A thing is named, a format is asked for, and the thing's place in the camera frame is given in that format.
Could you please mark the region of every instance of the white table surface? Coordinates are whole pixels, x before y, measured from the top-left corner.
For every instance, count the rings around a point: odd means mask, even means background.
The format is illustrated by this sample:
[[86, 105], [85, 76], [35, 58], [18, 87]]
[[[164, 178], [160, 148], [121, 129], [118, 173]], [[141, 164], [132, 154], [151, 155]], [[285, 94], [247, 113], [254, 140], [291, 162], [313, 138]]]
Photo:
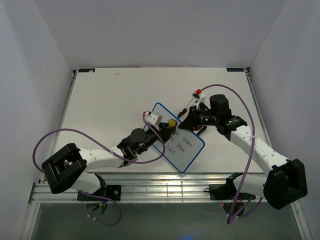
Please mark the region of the white table surface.
[[[178, 114], [190, 101], [191, 94], [210, 84], [224, 84], [236, 90], [248, 105], [254, 119], [256, 135], [265, 141], [259, 116], [244, 72], [227, 72], [226, 68], [96, 68], [95, 72], [77, 74], [62, 128], [85, 132], [108, 147], [116, 146], [135, 128], [143, 128], [142, 114], [155, 103], [164, 104]], [[204, 91], [209, 97], [224, 94], [232, 114], [243, 118], [249, 126], [248, 114], [237, 96], [222, 87]], [[234, 173], [244, 170], [248, 156], [215, 127], [201, 135], [205, 147], [186, 173]], [[95, 143], [74, 132], [61, 132], [56, 150], [68, 143], [78, 148], [98, 149]], [[155, 158], [159, 152], [150, 147], [138, 156], [139, 161]], [[249, 171], [262, 170], [252, 161]], [[148, 164], [131, 164], [123, 168], [104, 168], [99, 172], [178, 173], [163, 157]]]

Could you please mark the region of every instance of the whiteboard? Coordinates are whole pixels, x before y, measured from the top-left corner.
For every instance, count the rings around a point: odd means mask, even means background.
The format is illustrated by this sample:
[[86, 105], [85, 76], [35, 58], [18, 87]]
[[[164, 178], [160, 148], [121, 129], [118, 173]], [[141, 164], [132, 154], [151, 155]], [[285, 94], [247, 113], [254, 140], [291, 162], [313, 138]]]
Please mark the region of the whiteboard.
[[[160, 102], [154, 105], [152, 112], [156, 112], [162, 116], [162, 123], [167, 123], [170, 119], [174, 119], [177, 122], [174, 135], [165, 143], [165, 153], [163, 156], [180, 173], [184, 173], [205, 147], [205, 141], [193, 131], [179, 129], [182, 121]], [[153, 146], [160, 153], [164, 150], [162, 143], [159, 141], [156, 141]]]
[[[244, 99], [255, 122], [256, 135], [265, 141], [255, 103], [244, 72], [227, 72], [226, 68], [96, 68], [94, 72], [79, 72], [63, 119], [62, 128], [74, 128], [114, 147], [136, 128], [143, 128], [142, 113], [150, 111], [157, 102], [178, 114], [191, 99], [191, 94], [210, 84], [224, 84], [235, 89]], [[203, 93], [209, 97], [224, 94], [232, 114], [243, 118], [250, 126], [245, 108], [237, 96], [222, 87], [212, 87]], [[201, 135], [205, 147], [186, 173], [234, 173], [244, 170], [248, 156], [236, 145], [220, 135], [215, 127], [208, 127]], [[74, 132], [61, 132], [56, 150], [68, 143], [79, 148], [99, 148]], [[154, 148], [138, 156], [148, 161], [159, 155]], [[262, 170], [252, 161], [249, 171]], [[148, 164], [131, 164], [123, 168], [99, 169], [99, 172], [178, 173], [162, 157]]]

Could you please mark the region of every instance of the yellow object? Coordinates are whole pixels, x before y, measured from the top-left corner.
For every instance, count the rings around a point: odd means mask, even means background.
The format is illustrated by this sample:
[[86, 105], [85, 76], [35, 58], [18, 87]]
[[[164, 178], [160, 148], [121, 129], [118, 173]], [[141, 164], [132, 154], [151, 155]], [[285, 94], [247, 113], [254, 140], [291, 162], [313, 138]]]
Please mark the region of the yellow object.
[[177, 122], [173, 119], [169, 119], [168, 121], [168, 127], [174, 127], [175, 125], [177, 125]]

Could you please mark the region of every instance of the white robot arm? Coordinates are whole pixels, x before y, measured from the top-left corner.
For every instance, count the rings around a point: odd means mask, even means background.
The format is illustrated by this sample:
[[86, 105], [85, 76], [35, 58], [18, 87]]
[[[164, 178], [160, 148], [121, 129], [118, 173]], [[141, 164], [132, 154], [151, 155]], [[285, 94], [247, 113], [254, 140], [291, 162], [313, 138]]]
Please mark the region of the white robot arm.
[[105, 181], [97, 174], [87, 171], [106, 167], [126, 167], [132, 162], [135, 163], [137, 155], [147, 151], [156, 141], [166, 143], [175, 133], [177, 122], [173, 119], [168, 122], [161, 120], [162, 116], [157, 112], [145, 112], [144, 121], [152, 129], [136, 128], [108, 151], [83, 149], [74, 143], [67, 144], [41, 165], [51, 192], [59, 194], [71, 188], [103, 197]]
[[[197, 94], [199, 101], [205, 99], [200, 90], [192, 96], [197, 98]], [[215, 126], [220, 134], [249, 155], [255, 136], [242, 118], [232, 115], [228, 99], [222, 94], [213, 95], [210, 97], [210, 108], [203, 101], [191, 106], [188, 116], [178, 127], [198, 131], [203, 126]], [[263, 197], [275, 209], [281, 209], [308, 194], [305, 167], [300, 160], [289, 160], [260, 138], [255, 138], [252, 159], [264, 175], [247, 175], [241, 186], [242, 193]], [[221, 196], [234, 197], [242, 174], [237, 172], [228, 177], [226, 184], [215, 191], [217, 195], [220, 191]]]

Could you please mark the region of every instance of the black mounting bracket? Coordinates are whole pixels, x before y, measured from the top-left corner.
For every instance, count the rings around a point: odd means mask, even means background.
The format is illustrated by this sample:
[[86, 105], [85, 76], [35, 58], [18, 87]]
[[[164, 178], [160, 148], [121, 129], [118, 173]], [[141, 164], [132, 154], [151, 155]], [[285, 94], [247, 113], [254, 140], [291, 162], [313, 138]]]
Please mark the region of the black mounting bracket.
[[[101, 196], [108, 199], [112, 199], [115, 201], [120, 201], [121, 199], [121, 185], [106, 185], [104, 187], [101, 187], [99, 190], [97, 190], [92, 195], [95, 196]], [[81, 192], [78, 192], [78, 195], [76, 197], [78, 201], [97, 201], [97, 202], [103, 202], [103, 199], [98, 199], [90, 196], [83, 195]]]

